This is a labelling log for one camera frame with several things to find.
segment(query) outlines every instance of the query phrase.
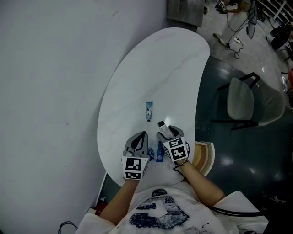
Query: tiled floor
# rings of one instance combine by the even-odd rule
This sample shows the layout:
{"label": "tiled floor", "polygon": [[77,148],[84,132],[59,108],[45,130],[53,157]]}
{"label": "tiled floor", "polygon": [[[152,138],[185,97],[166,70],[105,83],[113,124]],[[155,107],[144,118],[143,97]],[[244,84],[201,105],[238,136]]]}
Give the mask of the tiled floor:
{"label": "tiled floor", "polygon": [[[209,12],[203,18],[202,27],[197,29],[197,33],[208,42],[211,56],[246,74],[257,73],[271,87],[284,93],[285,87],[281,71],[288,72],[293,63],[291,60],[284,62],[284,59],[288,56],[285,50],[274,51],[266,41],[266,34],[273,29],[269,21],[266,20],[265,23],[258,21],[252,40],[246,35],[246,27],[240,31],[238,37],[242,41],[244,49],[240,52],[240,59],[235,59],[234,52],[221,45],[212,35],[214,32],[221,33],[227,25],[227,15],[219,14],[214,7],[215,5],[215,0],[207,0],[206,6],[209,7]],[[232,41],[231,48],[238,51],[241,45]]]}

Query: small bottle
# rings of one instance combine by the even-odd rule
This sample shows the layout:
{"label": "small bottle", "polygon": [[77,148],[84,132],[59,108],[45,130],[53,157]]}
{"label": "small bottle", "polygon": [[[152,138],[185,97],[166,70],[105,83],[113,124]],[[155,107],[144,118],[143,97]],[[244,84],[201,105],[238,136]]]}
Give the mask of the small bottle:
{"label": "small bottle", "polygon": [[174,136],[164,121],[158,122],[159,129],[166,139],[172,139]]}

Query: red object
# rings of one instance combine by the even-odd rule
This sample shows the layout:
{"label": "red object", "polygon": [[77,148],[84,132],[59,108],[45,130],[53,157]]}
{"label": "red object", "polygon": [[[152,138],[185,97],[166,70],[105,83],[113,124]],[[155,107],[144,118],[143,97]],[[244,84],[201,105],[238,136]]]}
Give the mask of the red object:
{"label": "red object", "polygon": [[102,213],[102,211],[105,209],[106,206],[107,206],[107,203],[99,199],[97,205],[94,208],[94,210],[96,210],[95,215],[100,216],[100,214]]}
{"label": "red object", "polygon": [[291,68],[291,70],[288,72],[288,80],[290,83],[290,87],[293,88],[293,67]]}

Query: gray chair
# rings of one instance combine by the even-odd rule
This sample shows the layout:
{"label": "gray chair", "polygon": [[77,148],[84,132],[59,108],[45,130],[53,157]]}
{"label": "gray chair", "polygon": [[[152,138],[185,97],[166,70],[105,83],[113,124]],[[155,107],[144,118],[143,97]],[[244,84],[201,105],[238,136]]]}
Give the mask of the gray chair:
{"label": "gray chair", "polygon": [[[244,80],[255,77],[248,86]],[[257,85],[263,99],[263,114],[259,121],[252,120],[254,112],[254,95],[251,88]],[[285,111],[283,95],[271,88],[257,74],[250,73],[240,79],[232,78],[230,84],[224,85],[218,90],[228,90],[227,112],[231,120],[212,120],[211,122],[241,123],[241,126],[233,127],[232,130],[265,126],[279,119]]]}

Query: white table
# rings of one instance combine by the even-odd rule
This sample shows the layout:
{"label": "white table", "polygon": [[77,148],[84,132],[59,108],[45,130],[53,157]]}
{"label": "white table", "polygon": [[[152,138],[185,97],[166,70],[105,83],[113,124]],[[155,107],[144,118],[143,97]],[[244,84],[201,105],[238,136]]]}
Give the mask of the white table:
{"label": "white table", "polygon": [[[198,34],[167,28],[139,43],[118,66],[98,119],[99,154],[118,185],[124,183],[121,157],[127,139],[146,131],[149,143],[157,141],[161,120],[184,131],[193,159],[197,95],[209,55],[207,42]],[[153,101],[151,122],[146,120],[146,101]],[[150,161],[136,191],[182,181],[173,167],[166,154],[162,163]]]}

